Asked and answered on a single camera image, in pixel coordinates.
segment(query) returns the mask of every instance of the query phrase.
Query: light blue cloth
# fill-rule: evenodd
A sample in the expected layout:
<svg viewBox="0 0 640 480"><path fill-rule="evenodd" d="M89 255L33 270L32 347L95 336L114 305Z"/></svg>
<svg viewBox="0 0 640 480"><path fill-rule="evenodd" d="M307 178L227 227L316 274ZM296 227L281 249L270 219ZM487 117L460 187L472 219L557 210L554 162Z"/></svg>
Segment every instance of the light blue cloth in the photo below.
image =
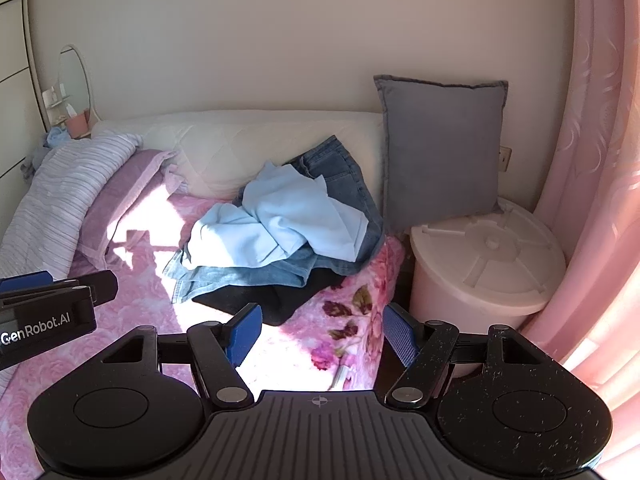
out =
<svg viewBox="0 0 640 480"><path fill-rule="evenodd" d="M264 267L306 242L316 254L354 262L368 223L362 211L327 195L322 176L268 162L244 189L242 206L216 204L196 222L182 264Z"/></svg>
<svg viewBox="0 0 640 480"><path fill-rule="evenodd" d="M64 144L68 140L71 140L71 136L66 128L60 128L59 126L54 126L49 130L47 134L47 142L46 146L49 148L56 148L60 144Z"/></svg>

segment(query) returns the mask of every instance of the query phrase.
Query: toiletry item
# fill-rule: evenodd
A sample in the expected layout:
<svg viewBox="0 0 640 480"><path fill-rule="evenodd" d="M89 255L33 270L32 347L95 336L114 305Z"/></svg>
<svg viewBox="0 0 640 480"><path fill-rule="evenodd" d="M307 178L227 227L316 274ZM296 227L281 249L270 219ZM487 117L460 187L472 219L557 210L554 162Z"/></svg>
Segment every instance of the toiletry item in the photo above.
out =
<svg viewBox="0 0 640 480"><path fill-rule="evenodd" d="M55 99L53 97L53 94L51 92L51 88L47 88L43 93L42 93L42 101L44 102L44 105L48 108L50 107L53 103L55 103Z"/></svg>
<svg viewBox="0 0 640 480"><path fill-rule="evenodd" d="M67 113L67 115L69 116L70 119L73 119L74 117L76 117L76 115L77 115L76 111L72 107L71 103L67 103L65 105L65 108L66 108L66 113Z"/></svg>

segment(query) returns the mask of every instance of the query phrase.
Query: black cloth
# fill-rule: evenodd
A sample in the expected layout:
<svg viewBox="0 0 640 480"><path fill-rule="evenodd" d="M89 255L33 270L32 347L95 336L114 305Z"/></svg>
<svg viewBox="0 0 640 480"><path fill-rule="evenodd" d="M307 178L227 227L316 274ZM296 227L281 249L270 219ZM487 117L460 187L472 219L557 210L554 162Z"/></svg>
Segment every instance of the black cloth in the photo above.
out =
<svg viewBox="0 0 640 480"><path fill-rule="evenodd" d="M227 314L236 314L247 303L262 307L262 322L280 326L296 309L328 286L339 287L344 276L331 269L312 269L303 287L287 285L239 286L227 285L213 292L193 298L199 304L216 308Z"/></svg>

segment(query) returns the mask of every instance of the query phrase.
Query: electrical outlet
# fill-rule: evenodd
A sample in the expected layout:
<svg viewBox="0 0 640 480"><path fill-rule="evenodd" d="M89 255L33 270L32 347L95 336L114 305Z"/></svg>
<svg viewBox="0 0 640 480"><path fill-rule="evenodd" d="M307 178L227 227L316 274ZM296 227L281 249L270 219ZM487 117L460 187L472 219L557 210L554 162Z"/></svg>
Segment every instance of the electrical outlet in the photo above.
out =
<svg viewBox="0 0 640 480"><path fill-rule="evenodd" d="M507 171L509 159L511 158L511 148L500 146L500 155L498 156L498 171Z"/></svg>

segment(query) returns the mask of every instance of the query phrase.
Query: bucket lid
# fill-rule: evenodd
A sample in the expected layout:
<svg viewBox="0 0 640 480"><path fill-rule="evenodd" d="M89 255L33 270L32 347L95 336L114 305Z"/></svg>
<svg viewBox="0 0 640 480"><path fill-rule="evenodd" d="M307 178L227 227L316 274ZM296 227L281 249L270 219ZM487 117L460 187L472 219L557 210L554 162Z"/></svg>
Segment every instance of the bucket lid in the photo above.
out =
<svg viewBox="0 0 640 480"><path fill-rule="evenodd" d="M471 304L511 316L533 314L562 281L564 254L535 216L502 198L498 204L502 214L413 227L415 257L432 280Z"/></svg>

